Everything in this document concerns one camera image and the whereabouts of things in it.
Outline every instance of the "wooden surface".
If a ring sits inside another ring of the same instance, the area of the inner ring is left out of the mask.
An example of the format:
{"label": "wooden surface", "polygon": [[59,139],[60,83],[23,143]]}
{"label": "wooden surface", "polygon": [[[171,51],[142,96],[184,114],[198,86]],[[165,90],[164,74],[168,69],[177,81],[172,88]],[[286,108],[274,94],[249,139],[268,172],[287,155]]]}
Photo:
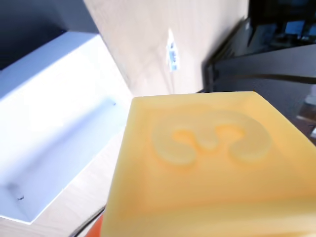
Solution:
{"label": "wooden surface", "polygon": [[[202,89],[201,63],[247,14],[248,0],[84,0],[135,96]],[[168,29],[180,70],[166,63]]]}
{"label": "wooden surface", "polygon": [[[134,95],[200,90],[202,61],[248,8],[248,0],[85,0],[85,3],[122,73],[111,62],[105,65],[108,76],[120,81],[123,76]],[[180,70],[173,73],[166,64],[169,28],[180,57]],[[128,94],[124,89],[120,93]],[[0,218],[0,236],[68,236],[106,203],[121,139],[122,132],[30,226]]]}

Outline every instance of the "white box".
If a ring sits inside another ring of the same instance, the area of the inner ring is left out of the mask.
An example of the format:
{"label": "white box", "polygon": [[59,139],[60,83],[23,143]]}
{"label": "white box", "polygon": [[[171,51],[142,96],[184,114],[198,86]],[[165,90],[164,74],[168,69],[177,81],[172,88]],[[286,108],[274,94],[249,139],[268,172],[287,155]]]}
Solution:
{"label": "white box", "polygon": [[1,72],[1,217],[32,223],[125,127],[109,56],[99,35],[67,32]]}

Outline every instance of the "yellow cube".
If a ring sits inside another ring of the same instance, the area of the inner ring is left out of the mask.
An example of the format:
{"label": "yellow cube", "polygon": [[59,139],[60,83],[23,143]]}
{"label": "yellow cube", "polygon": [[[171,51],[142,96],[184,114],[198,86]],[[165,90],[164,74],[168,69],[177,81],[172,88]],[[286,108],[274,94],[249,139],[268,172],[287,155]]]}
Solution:
{"label": "yellow cube", "polygon": [[103,237],[316,232],[316,147],[255,92],[134,98]]}

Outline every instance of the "paper tag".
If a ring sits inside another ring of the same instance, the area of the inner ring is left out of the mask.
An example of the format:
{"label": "paper tag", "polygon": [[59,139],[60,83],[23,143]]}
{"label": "paper tag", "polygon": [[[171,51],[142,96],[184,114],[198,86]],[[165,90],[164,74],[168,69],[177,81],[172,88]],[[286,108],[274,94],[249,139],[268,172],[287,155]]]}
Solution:
{"label": "paper tag", "polygon": [[178,57],[178,49],[174,42],[173,33],[169,29],[168,31],[168,42],[167,42],[167,62],[169,64],[169,69],[171,72],[179,70],[179,57]]}

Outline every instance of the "orange object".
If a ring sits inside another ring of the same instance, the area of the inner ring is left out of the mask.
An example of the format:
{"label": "orange object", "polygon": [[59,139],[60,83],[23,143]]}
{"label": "orange object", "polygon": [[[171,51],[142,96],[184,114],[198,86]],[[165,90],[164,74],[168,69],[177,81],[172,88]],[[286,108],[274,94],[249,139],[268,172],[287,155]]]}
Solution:
{"label": "orange object", "polygon": [[316,148],[260,95],[133,100],[101,236],[311,232]]}
{"label": "orange object", "polygon": [[103,220],[103,214],[98,218],[98,220],[93,224],[92,228],[89,230],[85,237],[99,237],[101,231],[101,225]]}

